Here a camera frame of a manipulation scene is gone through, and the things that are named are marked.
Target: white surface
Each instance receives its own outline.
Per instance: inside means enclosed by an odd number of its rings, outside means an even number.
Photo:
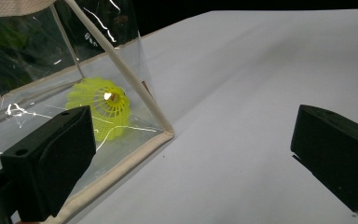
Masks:
[[[358,122],[358,10],[210,12],[143,45],[176,136],[74,220],[358,223],[290,151],[300,104]]]

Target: transparent plastic bag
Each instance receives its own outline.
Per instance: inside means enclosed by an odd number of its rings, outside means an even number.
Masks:
[[[153,98],[131,1],[45,2],[0,8],[0,154],[62,111],[90,106],[97,153],[66,212],[47,220],[61,223],[173,130]]]

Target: white table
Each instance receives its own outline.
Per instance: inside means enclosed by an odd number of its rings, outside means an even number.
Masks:
[[[290,151],[301,104],[358,122],[358,9],[209,12],[143,45],[176,136],[71,222],[358,223]]]

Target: beige mesh fabric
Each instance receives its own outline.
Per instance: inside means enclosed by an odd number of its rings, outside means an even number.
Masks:
[[[56,0],[0,0],[0,17],[23,16],[49,7]]]

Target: yellow shuttlecock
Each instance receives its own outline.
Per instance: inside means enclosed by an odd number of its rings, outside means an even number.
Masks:
[[[112,140],[122,135],[129,124],[130,100],[124,91],[110,80],[84,78],[66,96],[67,109],[89,105],[97,141]]]

